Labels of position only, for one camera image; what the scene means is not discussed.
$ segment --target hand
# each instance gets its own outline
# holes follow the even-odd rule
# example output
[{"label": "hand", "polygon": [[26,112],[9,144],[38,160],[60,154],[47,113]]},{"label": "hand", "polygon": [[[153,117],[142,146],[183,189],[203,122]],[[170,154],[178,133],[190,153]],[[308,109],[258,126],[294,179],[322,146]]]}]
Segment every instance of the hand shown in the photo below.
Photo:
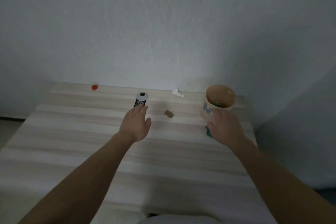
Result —
[{"label": "hand", "polygon": [[212,112],[214,123],[208,122],[208,128],[216,141],[230,147],[245,139],[241,125],[232,113],[226,110]]},{"label": "hand", "polygon": [[138,105],[129,110],[120,125],[119,133],[129,136],[133,142],[144,139],[152,124],[150,118],[145,121],[147,109],[148,106]]}]

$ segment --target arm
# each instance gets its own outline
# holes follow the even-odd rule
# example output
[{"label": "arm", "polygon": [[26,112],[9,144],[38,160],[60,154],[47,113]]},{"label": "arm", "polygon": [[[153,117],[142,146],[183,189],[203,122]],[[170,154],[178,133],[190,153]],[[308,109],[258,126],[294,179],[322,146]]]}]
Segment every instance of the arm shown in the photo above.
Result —
[{"label": "arm", "polygon": [[146,111],[147,106],[142,105],[131,109],[119,132],[42,198],[19,224],[90,223],[125,153],[148,134],[151,119],[145,121]]},{"label": "arm", "polygon": [[214,123],[208,123],[212,136],[236,154],[278,223],[336,223],[336,208],[267,157],[231,113],[213,114]]}]

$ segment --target person's right hand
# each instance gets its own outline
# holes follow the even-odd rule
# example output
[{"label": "person's right hand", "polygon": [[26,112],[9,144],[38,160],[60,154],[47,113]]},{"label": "person's right hand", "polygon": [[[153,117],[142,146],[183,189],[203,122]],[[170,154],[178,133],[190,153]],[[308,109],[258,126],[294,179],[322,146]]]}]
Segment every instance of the person's right hand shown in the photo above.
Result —
[{"label": "person's right hand", "polygon": [[236,145],[246,137],[238,119],[229,111],[212,110],[214,122],[208,122],[212,137],[226,146]]}]

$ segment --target white tissue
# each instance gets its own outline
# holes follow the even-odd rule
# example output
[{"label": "white tissue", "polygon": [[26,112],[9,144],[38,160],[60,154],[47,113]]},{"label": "white tissue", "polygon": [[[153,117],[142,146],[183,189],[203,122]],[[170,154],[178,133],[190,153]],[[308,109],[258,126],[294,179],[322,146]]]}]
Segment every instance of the white tissue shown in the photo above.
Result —
[{"label": "white tissue", "polygon": [[180,93],[180,91],[179,91],[178,88],[173,89],[172,92],[173,92],[174,95],[177,95],[177,96],[179,96],[179,97],[184,98],[184,95],[182,95],[182,94]]}]

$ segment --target gray wall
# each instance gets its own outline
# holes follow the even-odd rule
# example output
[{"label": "gray wall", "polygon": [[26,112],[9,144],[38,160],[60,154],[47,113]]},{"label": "gray wall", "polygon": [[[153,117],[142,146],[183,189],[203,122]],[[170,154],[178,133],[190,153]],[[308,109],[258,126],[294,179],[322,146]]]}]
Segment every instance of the gray wall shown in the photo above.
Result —
[{"label": "gray wall", "polygon": [[336,64],[335,0],[0,0],[0,116],[48,82],[245,95],[257,128]]},{"label": "gray wall", "polygon": [[313,188],[336,187],[336,67],[265,123],[258,146]]}]

